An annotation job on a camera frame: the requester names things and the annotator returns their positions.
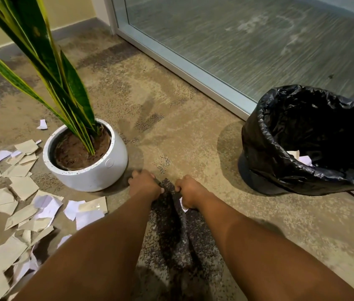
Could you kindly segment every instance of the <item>trash bin liner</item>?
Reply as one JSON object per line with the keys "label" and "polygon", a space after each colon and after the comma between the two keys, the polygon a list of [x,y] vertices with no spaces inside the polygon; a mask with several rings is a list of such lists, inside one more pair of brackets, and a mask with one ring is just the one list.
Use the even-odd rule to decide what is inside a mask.
{"label": "trash bin liner", "polygon": [[[354,101],[288,85],[268,91],[241,131],[248,168],[304,195],[354,190]],[[312,166],[287,151],[300,150]]]}

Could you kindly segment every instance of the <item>gray wood floor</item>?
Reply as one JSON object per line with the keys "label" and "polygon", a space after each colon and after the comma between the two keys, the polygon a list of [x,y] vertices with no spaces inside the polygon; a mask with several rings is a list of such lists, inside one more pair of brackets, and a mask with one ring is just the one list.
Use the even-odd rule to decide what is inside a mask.
{"label": "gray wood floor", "polygon": [[126,0],[131,25],[255,101],[302,84],[354,98],[354,20],[295,0]]}

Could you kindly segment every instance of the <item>floor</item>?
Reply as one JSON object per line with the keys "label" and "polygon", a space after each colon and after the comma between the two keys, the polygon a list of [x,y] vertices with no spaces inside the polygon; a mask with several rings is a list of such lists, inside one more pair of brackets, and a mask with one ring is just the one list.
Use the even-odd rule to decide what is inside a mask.
{"label": "floor", "polygon": [[[236,166],[242,150],[243,121],[102,29],[59,43],[77,66],[96,116],[122,135],[129,170],[145,167],[153,171],[168,190],[173,187],[171,182],[191,174],[229,205],[284,234],[354,287],[353,196],[266,197],[252,191],[240,179]],[[23,56],[14,57],[8,65],[35,90],[45,93],[44,85]],[[47,120],[48,130],[36,129],[42,118]],[[42,105],[0,77],[0,150],[31,138],[44,143],[59,125]],[[64,196],[65,204],[68,200],[106,195],[111,212],[128,198],[125,178],[97,193],[70,190],[49,173],[41,152],[39,155],[32,168],[33,180],[41,190]],[[8,184],[7,179],[0,178],[0,187]],[[177,200],[171,192],[165,196]],[[13,233],[3,231],[6,219],[0,213],[0,244]],[[55,251],[63,236],[76,231],[75,223],[62,212],[53,225],[55,233],[41,243],[48,247],[46,257]],[[170,245],[172,253],[166,247]],[[183,215],[173,205],[158,204],[146,228],[133,299],[163,300],[178,294],[203,300],[245,300],[201,216],[195,212]]]}
{"label": "floor", "polygon": [[354,98],[354,20],[296,0],[126,0],[130,24],[258,101],[302,84]]}

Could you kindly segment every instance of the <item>trash bin base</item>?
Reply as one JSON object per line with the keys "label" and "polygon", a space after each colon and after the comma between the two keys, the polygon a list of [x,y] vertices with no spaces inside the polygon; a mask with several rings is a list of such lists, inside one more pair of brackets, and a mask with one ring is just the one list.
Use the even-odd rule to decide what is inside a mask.
{"label": "trash bin base", "polygon": [[243,181],[256,192],[265,194],[265,195],[279,195],[290,193],[271,182],[267,181],[267,179],[255,174],[248,168],[247,158],[245,157],[244,151],[241,153],[239,157],[239,172]]}

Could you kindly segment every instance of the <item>wall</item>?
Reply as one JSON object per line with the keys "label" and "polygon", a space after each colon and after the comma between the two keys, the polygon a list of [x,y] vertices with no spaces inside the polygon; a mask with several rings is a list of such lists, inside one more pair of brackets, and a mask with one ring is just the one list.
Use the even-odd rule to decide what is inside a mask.
{"label": "wall", "polygon": [[[91,0],[43,0],[52,29],[96,16]],[[0,46],[11,40],[0,29]]]}

